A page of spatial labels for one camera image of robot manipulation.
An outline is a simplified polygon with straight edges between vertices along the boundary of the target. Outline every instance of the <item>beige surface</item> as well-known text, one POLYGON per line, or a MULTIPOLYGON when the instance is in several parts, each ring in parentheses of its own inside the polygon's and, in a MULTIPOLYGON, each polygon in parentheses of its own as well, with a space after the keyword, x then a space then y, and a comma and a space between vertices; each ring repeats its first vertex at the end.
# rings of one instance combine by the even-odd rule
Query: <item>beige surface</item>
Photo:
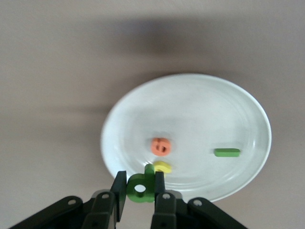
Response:
MULTIPOLYGON (((99 149, 113 104, 150 79, 200 72, 265 108, 273 147, 261 173, 216 202, 251 229, 305 225, 305 2, 0 2, 0 228, 58 199, 87 201, 112 177, 99 149)), ((118 229, 149 228, 126 203, 118 229)))

